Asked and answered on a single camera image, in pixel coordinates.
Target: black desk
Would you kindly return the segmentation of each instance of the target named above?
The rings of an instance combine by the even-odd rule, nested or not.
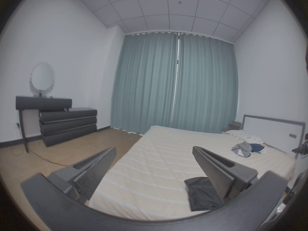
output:
[[[16,109],[19,110],[19,121],[21,127],[21,134],[23,144],[27,152],[28,144],[23,128],[22,111],[23,110],[40,110],[40,111],[54,111],[64,110],[72,107],[72,99],[69,98],[52,98],[52,97],[25,97],[16,96]]]

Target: oval mirror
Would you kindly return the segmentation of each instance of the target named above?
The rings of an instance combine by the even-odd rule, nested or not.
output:
[[[52,89],[55,81],[55,73],[50,64],[38,63],[34,66],[30,82],[32,86],[39,92],[44,93]]]

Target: ceiling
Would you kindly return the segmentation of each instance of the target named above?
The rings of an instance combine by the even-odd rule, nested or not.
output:
[[[107,27],[124,33],[177,30],[235,42],[268,0],[81,0]]]

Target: gray clothing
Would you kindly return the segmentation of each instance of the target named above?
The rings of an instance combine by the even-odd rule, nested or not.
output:
[[[243,142],[240,144],[236,144],[235,146],[232,147],[231,150],[234,151],[239,156],[249,157],[252,151],[252,147],[247,142]]]

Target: teal curtain panel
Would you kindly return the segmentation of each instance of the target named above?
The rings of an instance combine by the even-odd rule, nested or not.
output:
[[[111,127],[144,134],[171,126],[178,35],[125,36],[113,88]]]
[[[238,99],[233,45],[181,34],[173,128],[221,133],[235,119]]]

